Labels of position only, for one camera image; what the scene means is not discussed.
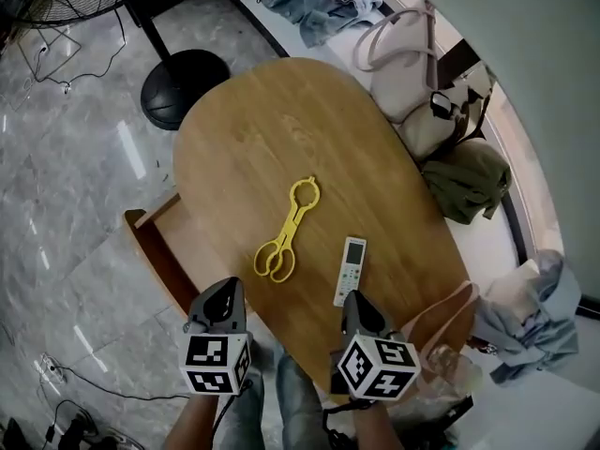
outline beige bag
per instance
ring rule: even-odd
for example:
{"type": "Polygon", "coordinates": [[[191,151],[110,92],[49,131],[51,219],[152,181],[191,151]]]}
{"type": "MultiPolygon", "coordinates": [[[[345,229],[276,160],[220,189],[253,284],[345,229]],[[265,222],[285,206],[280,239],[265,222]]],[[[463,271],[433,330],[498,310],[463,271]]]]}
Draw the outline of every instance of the beige bag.
{"type": "Polygon", "coordinates": [[[354,46],[352,61],[357,68],[373,73],[370,93],[391,122],[402,123],[437,90],[434,23],[434,7],[422,0],[375,23],[354,46]],[[360,47],[373,32],[367,64],[361,65],[360,47]]]}

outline marble floor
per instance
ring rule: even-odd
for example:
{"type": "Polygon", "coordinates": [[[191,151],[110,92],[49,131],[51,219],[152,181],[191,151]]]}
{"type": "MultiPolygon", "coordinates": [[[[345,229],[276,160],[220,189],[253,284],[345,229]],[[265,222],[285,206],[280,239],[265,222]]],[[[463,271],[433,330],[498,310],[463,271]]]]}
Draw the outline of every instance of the marble floor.
{"type": "MultiPolygon", "coordinates": [[[[37,371],[48,353],[121,393],[185,391],[175,337],[183,321],[120,224],[124,210],[147,207],[173,186],[174,137],[140,110],[143,80],[158,57],[127,12],[120,15],[127,46],[106,76],[79,79],[66,94],[52,82],[29,88],[31,75],[16,45],[0,59],[0,422],[15,417],[34,448],[42,446],[63,398],[148,449],[160,448],[185,403],[125,400],[69,374],[66,384],[40,387],[37,371]]],[[[215,52],[233,74],[277,58],[229,0],[188,0],[155,23],[172,52],[215,52]]],[[[114,13],[64,30],[82,49],[53,75],[57,80],[101,73],[121,44],[114,13]]],[[[53,30],[44,37],[57,40],[40,57],[40,75],[76,49],[53,30]]],[[[37,32],[22,38],[33,67],[42,43],[37,32]]],[[[254,320],[257,339],[269,339],[254,320]]],[[[278,448],[272,398],[267,392],[265,439],[278,448]]],[[[73,412],[67,405],[61,410],[61,429],[73,412]]]]}

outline remote control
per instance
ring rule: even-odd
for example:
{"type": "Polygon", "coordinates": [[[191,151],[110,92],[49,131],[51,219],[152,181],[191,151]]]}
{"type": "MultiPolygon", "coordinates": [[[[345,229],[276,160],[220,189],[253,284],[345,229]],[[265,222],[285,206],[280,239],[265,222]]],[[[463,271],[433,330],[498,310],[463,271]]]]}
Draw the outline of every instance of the remote control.
{"type": "Polygon", "coordinates": [[[367,240],[352,236],[346,237],[344,256],[339,268],[339,277],[337,277],[334,306],[343,307],[348,293],[352,290],[358,290],[366,250],[367,240]]]}

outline denim jeans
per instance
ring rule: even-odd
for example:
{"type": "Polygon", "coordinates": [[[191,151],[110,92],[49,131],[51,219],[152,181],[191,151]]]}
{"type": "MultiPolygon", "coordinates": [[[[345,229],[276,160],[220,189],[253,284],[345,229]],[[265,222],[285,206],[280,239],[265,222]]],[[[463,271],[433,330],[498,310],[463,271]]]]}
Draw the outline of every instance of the denim jeans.
{"type": "MultiPolygon", "coordinates": [[[[276,389],[283,420],[284,450],[328,450],[322,429],[323,409],[312,380],[284,351],[276,355],[276,389]]],[[[248,370],[252,386],[237,398],[225,413],[220,450],[264,450],[263,375],[255,367],[248,370]]]]}

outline fan stand pole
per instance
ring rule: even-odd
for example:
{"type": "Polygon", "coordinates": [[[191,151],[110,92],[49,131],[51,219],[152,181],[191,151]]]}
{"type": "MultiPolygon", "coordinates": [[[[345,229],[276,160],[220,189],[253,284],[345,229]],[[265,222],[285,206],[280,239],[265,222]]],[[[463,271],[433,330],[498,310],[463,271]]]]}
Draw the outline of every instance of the fan stand pole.
{"type": "Polygon", "coordinates": [[[161,60],[143,83],[142,111],[155,126],[177,130],[192,105],[211,88],[226,81],[230,71],[223,60],[205,50],[170,54],[143,2],[123,1],[161,60]]]}

